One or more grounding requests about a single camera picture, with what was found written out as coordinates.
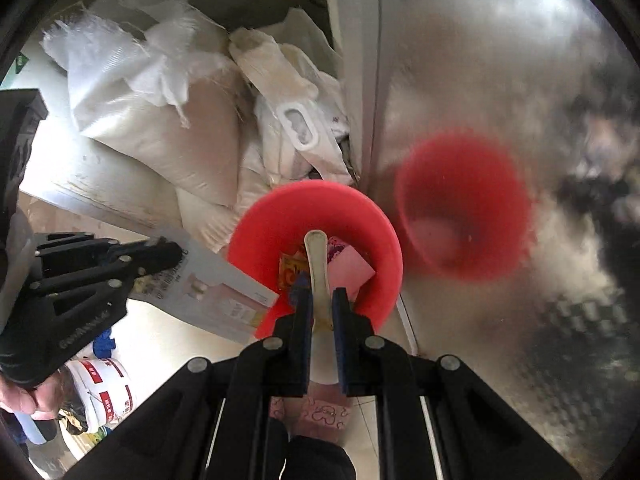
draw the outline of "white floor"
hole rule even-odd
[[[20,197],[20,206],[36,231],[89,231],[97,237],[113,237],[121,242],[143,238],[27,195]],[[129,300],[127,310],[127,316],[113,327],[117,344],[114,357],[130,375],[138,403],[149,397],[190,358],[203,356],[220,361],[238,355],[242,349],[238,343],[184,323],[148,303]],[[380,335],[400,344],[407,352],[411,351],[397,310],[391,313]],[[377,480],[376,403],[372,397],[358,399],[346,432],[344,449],[354,463],[358,480]]]

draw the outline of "reflective metal surface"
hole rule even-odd
[[[408,255],[420,353],[465,360],[599,478],[640,417],[638,67],[589,0],[401,1],[370,195],[397,224],[398,163],[462,125],[510,148],[536,201],[529,256],[507,278],[447,281]]]

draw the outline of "silver rivet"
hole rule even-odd
[[[460,359],[458,359],[455,355],[445,355],[440,359],[440,366],[442,366],[445,370],[453,372],[460,368]]]
[[[385,345],[385,340],[379,335],[370,335],[364,340],[364,344],[372,350],[380,350]]]
[[[279,337],[268,337],[262,342],[262,346],[267,350],[279,350],[283,344],[284,342]]]
[[[187,363],[187,370],[192,374],[199,374],[207,369],[209,363],[204,357],[194,357],[191,361]]]

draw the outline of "white bucket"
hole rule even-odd
[[[84,404],[87,433],[130,413],[136,402],[131,380],[115,359],[81,359],[66,367]]]

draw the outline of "green object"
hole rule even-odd
[[[15,77],[22,71],[22,69],[29,62],[29,58],[26,57],[23,53],[18,54],[18,57],[15,58],[14,62],[11,63],[9,67],[9,71],[4,76],[2,83],[0,83],[0,88],[11,88]]]

